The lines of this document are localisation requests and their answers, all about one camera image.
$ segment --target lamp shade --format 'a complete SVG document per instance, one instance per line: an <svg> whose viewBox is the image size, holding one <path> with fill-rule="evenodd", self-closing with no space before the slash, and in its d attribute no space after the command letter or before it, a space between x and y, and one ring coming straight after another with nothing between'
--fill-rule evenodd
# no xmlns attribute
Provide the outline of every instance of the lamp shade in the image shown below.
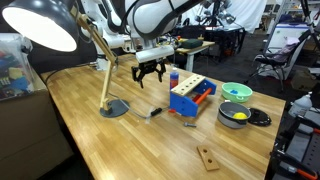
<svg viewBox="0 0 320 180"><path fill-rule="evenodd" d="M74 0L15 0L2 9L7 23L20 34L48 48L70 52L79 32L70 10Z"/></svg>

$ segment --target desk lamp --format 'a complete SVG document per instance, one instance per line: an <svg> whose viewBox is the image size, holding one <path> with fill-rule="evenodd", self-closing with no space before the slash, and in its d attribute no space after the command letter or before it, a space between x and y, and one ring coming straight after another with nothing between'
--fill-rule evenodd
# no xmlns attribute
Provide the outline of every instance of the desk lamp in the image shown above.
<svg viewBox="0 0 320 180"><path fill-rule="evenodd" d="M120 99L109 101L107 98L116 57L89 17L81 14L78 7L73 7L74 3L77 5L75 0L15 0L2 9L2 15L20 34L57 51L71 52L77 48L79 32L76 24L87 30L108 61L100 114L104 117L120 116L128 111L128 102Z"/></svg>

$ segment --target floor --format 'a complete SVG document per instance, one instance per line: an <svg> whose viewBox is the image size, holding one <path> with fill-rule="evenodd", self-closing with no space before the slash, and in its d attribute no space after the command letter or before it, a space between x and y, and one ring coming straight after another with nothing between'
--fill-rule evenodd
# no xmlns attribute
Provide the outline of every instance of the floor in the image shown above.
<svg viewBox="0 0 320 180"><path fill-rule="evenodd" d="M264 39L267 39L267 35L265 35L262 31L257 31L255 34L246 35L241 52L234 56L226 57L221 62L218 62L217 59L213 57L210 57L208 62L203 57L199 57L194 62L194 72L224 82L243 83L256 67L255 64L252 65L252 60L257 54L261 53L260 49ZM284 93L278 92L280 87L279 81L270 77L257 76L249 81L248 86L254 91L286 100L287 104L289 104L289 102L292 102L306 94L306 92L292 89L290 79L291 78L288 78L288 80L285 81ZM284 114L280 129L286 126L287 121L286 114ZM76 149L76 146L73 144L71 136L66 130L65 132L66 137L71 142L71 146L74 148L75 155L40 179L93 179L84 160Z"/></svg>

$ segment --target green bowl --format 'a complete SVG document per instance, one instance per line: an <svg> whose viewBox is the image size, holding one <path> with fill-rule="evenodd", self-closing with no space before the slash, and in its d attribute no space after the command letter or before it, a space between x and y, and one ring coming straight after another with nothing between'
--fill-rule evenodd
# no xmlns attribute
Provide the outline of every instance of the green bowl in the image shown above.
<svg viewBox="0 0 320 180"><path fill-rule="evenodd" d="M228 82L222 84L222 96L231 102L246 102L252 95L252 90L243 84Z"/></svg>

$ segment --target round container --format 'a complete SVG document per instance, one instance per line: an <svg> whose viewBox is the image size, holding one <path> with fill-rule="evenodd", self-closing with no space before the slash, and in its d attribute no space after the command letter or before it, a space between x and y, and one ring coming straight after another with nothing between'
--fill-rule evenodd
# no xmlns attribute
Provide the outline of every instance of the round container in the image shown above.
<svg viewBox="0 0 320 180"><path fill-rule="evenodd" d="M233 115L235 113L242 112L247 118L246 119L235 119ZM251 112L245 106L233 103L233 102L224 102L219 107L218 119L219 121L230 128L242 128L247 124L248 119L251 117Z"/></svg>
<svg viewBox="0 0 320 180"><path fill-rule="evenodd" d="M222 96L232 102L246 102L252 95L252 90L246 85L228 82L222 84Z"/></svg>

